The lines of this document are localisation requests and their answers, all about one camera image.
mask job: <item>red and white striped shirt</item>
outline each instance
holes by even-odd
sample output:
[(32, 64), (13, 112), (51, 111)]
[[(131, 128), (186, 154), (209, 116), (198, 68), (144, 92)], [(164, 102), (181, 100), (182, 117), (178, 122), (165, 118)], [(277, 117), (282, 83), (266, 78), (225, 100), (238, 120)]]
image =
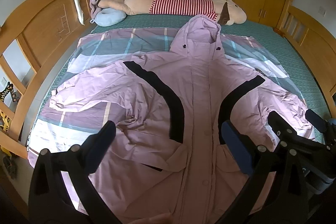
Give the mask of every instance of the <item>red and white striped shirt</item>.
[(153, 0), (149, 13), (183, 16), (202, 14), (212, 20), (217, 18), (212, 0)]

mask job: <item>plush dog toy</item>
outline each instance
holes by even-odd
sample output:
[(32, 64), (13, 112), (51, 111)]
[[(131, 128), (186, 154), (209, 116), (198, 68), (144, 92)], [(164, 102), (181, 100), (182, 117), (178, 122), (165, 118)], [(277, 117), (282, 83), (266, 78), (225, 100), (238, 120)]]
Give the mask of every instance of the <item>plush dog toy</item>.
[(221, 25), (241, 24), (245, 12), (232, 0), (100, 0), (98, 7), (122, 10), (127, 15), (137, 14), (205, 14)]

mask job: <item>wooden headboard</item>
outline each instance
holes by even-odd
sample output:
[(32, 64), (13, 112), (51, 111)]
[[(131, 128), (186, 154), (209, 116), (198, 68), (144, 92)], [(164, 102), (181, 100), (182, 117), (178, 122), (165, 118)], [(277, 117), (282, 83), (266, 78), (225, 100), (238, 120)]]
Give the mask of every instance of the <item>wooden headboard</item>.
[[(22, 95), (14, 112), (0, 101), (0, 109), (12, 120), (8, 132), (0, 131), (0, 145), (23, 158), (27, 149), (17, 141), (28, 109), (50, 70), (90, 24), (89, 0), (80, 0), (80, 6), (85, 25), (78, 20), (74, 0), (26, 0), (0, 30), (0, 66)], [(15, 39), (35, 72), (27, 87), (3, 56)]]
[(289, 6), (280, 30), (304, 59), (329, 107), (336, 118), (336, 107), (332, 96), (336, 93), (336, 39), (310, 15)]

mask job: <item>wooden footboard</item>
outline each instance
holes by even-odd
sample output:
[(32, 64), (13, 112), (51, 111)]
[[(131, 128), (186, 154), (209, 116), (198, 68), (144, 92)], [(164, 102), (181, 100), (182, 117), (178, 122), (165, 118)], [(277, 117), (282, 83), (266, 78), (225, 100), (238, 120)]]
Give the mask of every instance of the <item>wooden footboard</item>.
[[(78, 20), (73, 0), (26, 0), (0, 30), (0, 66), (22, 95), (14, 112), (0, 101), (0, 110), (12, 120), (8, 132), (0, 131), (0, 145), (23, 158), (27, 158), (27, 149), (17, 140), (28, 109), (50, 70), (90, 24), (89, 0), (80, 0), (80, 5), (85, 25)], [(3, 56), (15, 39), (35, 72), (27, 87)]]
[(302, 56), (316, 78), (329, 107), (336, 118), (332, 96), (336, 93), (336, 39), (313, 17), (290, 6), (280, 30)]

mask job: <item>mattress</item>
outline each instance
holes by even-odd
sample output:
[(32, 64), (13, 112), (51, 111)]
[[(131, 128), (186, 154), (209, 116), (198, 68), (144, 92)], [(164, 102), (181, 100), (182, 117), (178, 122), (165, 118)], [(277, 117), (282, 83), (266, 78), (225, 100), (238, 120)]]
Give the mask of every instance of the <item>mattress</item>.
[[(176, 15), (135, 15), (127, 16), (122, 22), (111, 27), (96, 27), (91, 33), (102, 33), (113, 29), (124, 28), (180, 28), (191, 16)], [(246, 37), (254, 37), (263, 47), (265, 47), (280, 62), (284, 70), (288, 73), (292, 82), (300, 90), (307, 106), (323, 118), (329, 118), (330, 113), (325, 100), (320, 92), (314, 77), (293, 49), (290, 43), (273, 32), (271, 27), (261, 25), (255, 22), (246, 21), (244, 24), (234, 24), (231, 26), (222, 26), (221, 33), (233, 34)], [(66, 70), (68, 62), (64, 65), (58, 76), (51, 85), (49, 92), (44, 98), (41, 109), (51, 96), (51, 91), (55, 90), (61, 83), (69, 78)], [(315, 139), (323, 142), (322, 135), (315, 130)]]

